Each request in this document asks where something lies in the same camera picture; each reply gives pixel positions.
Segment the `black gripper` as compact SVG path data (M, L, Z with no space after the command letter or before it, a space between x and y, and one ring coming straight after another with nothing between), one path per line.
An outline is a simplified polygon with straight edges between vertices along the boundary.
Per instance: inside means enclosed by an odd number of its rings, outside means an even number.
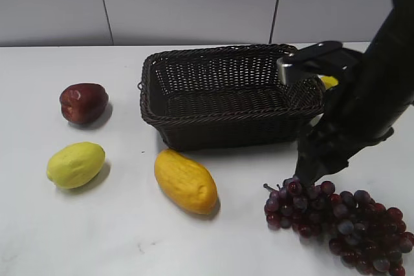
M349 159L363 148L378 145L393 134L394 128L390 127L378 138L357 138L323 117L315 125L306 125L300 132L294 176L300 182L314 184L324 176L347 168Z

